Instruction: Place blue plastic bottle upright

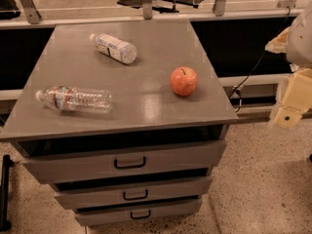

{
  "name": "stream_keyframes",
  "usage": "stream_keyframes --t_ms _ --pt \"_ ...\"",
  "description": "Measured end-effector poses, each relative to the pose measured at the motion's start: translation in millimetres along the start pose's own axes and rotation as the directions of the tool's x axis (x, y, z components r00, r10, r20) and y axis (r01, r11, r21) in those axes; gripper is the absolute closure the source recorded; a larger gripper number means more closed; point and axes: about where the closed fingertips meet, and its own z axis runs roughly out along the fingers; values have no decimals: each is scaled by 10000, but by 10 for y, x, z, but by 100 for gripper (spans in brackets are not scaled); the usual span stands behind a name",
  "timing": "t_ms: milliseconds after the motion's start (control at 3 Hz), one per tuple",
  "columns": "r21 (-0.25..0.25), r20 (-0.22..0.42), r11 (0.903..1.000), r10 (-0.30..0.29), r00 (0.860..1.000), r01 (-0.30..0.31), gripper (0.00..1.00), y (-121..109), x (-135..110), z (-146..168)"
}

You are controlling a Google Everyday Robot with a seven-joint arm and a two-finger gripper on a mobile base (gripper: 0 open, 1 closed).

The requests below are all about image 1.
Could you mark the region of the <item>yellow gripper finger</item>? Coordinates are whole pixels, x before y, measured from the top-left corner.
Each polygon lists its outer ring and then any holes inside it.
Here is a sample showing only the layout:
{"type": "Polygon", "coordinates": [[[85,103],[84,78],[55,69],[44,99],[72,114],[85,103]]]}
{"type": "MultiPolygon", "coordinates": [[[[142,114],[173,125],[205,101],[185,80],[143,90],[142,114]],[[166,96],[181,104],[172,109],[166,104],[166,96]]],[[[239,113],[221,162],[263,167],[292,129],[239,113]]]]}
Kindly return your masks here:
{"type": "Polygon", "coordinates": [[[292,129],[303,114],[312,108],[312,70],[299,69],[281,81],[272,110],[272,122],[283,129],[292,129]]]}
{"type": "Polygon", "coordinates": [[[285,28],[281,33],[266,44],[265,50],[273,54],[284,54],[287,51],[289,32],[290,29],[288,27],[285,28]]]}

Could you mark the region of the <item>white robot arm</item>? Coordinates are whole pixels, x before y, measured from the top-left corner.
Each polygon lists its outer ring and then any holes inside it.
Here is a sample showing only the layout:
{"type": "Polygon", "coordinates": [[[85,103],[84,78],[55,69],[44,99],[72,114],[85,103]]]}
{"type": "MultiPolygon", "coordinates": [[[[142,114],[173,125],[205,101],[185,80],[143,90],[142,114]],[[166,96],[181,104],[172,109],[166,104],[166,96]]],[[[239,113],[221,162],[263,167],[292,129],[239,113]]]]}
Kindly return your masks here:
{"type": "Polygon", "coordinates": [[[291,26],[266,44],[265,50],[285,54],[290,63],[292,75],[278,85],[270,122],[282,129],[292,129],[312,108],[312,1],[291,26]]]}

